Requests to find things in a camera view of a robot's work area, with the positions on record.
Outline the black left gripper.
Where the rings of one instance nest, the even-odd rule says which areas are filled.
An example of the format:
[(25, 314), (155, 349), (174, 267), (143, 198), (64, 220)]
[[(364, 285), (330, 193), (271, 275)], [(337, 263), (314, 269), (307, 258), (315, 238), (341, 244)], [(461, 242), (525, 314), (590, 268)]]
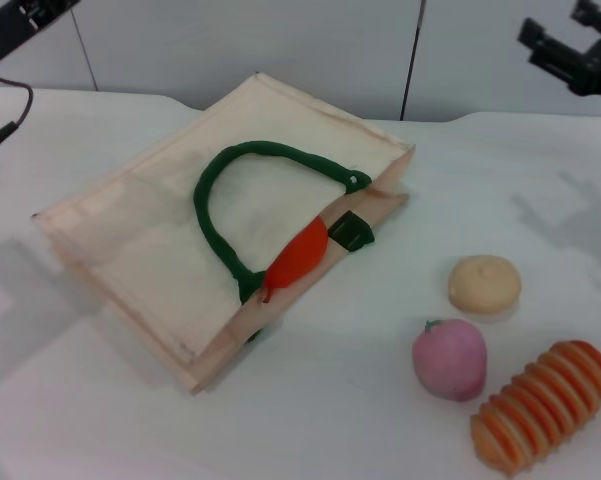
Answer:
[(0, 7), (0, 62), (44, 31), (78, 0), (13, 0)]

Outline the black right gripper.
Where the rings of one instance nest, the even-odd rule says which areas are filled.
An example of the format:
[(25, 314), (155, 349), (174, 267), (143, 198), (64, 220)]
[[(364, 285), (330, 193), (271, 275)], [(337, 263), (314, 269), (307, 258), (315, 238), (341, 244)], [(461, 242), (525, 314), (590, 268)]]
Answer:
[(601, 96), (601, 6), (578, 0), (571, 18), (599, 34), (599, 41), (584, 53), (556, 40), (532, 18), (526, 18), (518, 42), (530, 51), (528, 61), (552, 75), (572, 75), (568, 89), (579, 96)]

